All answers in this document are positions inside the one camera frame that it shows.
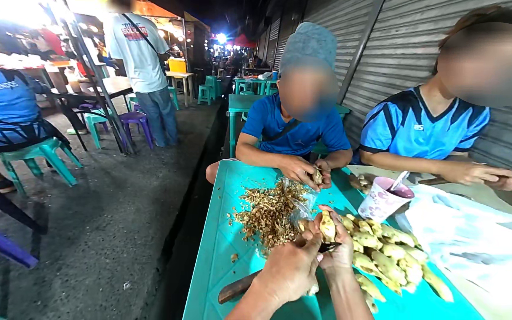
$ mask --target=plastic cup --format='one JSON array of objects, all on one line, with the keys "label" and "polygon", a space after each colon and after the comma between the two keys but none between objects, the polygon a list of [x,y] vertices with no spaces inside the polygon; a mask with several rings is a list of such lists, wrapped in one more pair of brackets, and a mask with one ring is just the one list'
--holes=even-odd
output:
[{"label": "plastic cup", "polygon": [[414,192],[403,184],[398,185],[392,193],[388,192],[393,183],[394,180],[390,178],[374,178],[373,187],[359,206],[361,217],[381,223],[403,204],[414,199]]}]

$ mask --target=wooden knife handle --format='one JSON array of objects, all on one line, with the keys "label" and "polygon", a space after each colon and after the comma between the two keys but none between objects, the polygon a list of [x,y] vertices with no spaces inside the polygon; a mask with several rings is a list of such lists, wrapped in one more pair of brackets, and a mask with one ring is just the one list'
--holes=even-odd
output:
[{"label": "wooden knife handle", "polygon": [[252,284],[252,280],[256,278],[260,271],[262,270],[249,274],[248,276],[223,287],[218,294],[218,303],[223,304],[248,291],[248,288],[250,288],[250,285]]}]

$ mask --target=blue shirt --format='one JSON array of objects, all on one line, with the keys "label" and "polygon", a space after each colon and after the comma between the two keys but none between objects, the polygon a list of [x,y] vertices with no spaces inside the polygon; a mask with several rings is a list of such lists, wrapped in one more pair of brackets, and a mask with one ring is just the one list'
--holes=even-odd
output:
[{"label": "blue shirt", "polygon": [[35,93],[44,87],[16,70],[0,69],[0,146],[47,137]]},{"label": "blue shirt", "polygon": [[[273,137],[280,133],[286,123],[281,117],[281,102],[277,93],[256,101],[250,111],[242,132],[259,138],[263,134]],[[319,121],[302,122],[274,141],[260,142],[260,150],[270,153],[305,156],[321,140],[329,152],[347,150],[351,144],[345,135],[343,122],[335,108]]]},{"label": "blue shirt", "polygon": [[488,122],[488,107],[459,98],[434,117],[419,87],[410,88],[382,101],[367,114],[359,148],[442,160],[452,151],[467,152]]}]

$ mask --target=red tent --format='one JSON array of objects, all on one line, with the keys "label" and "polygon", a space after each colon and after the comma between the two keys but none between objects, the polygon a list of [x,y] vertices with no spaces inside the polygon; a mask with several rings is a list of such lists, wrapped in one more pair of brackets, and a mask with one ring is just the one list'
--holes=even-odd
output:
[{"label": "red tent", "polygon": [[256,48],[258,44],[256,42],[249,41],[246,38],[246,35],[243,33],[240,36],[236,37],[234,40],[234,46],[241,46],[246,48]]}]

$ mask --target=yellow container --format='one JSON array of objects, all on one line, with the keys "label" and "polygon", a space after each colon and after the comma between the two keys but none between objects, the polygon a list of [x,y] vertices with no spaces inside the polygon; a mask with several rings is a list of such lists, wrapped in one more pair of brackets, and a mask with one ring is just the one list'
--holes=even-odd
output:
[{"label": "yellow container", "polygon": [[169,71],[187,72],[187,65],[185,64],[185,59],[168,59],[167,62],[169,62]]}]

